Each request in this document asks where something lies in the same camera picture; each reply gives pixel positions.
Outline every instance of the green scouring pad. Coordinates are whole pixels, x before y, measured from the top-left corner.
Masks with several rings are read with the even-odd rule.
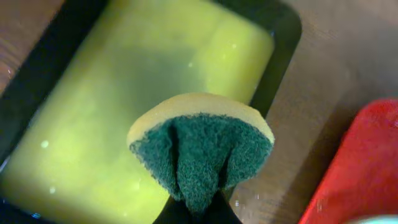
[[[274,137],[257,110],[223,96],[189,93],[137,119],[127,143],[159,184],[200,216],[217,190],[257,174]]]

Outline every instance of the brown table surface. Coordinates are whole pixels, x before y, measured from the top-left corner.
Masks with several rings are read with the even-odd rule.
[[[62,2],[0,2],[0,92]],[[398,1],[285,2],[300,14],[303,36],[267,116],[274,152],[231,199],[244,223],[296,223],[353,116],[398,96]]]

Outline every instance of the wooden table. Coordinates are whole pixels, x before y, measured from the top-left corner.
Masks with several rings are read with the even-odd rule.
[[[353,116],[398,96],[398,1],[285,1],[303,36],[267,117],[274,153],[231,199],[244,223],[297,222]],[[0,92],[62,2],[0,2]]]

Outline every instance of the yellow liquid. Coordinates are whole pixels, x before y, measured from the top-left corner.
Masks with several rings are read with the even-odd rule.
[[[127,149],[130,125],[186,92],[249,103],[272,51],[266,31],[208,1],[112,1],[13,152],[2,195],[59,223],[153,222],[169,195]]]

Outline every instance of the sponge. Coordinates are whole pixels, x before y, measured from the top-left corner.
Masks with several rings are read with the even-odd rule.
[[[199,217],[217,190],[257,174],[274,137],[257,110],[223,96],[189,93],[137,119],[127,144],[159,184]]]

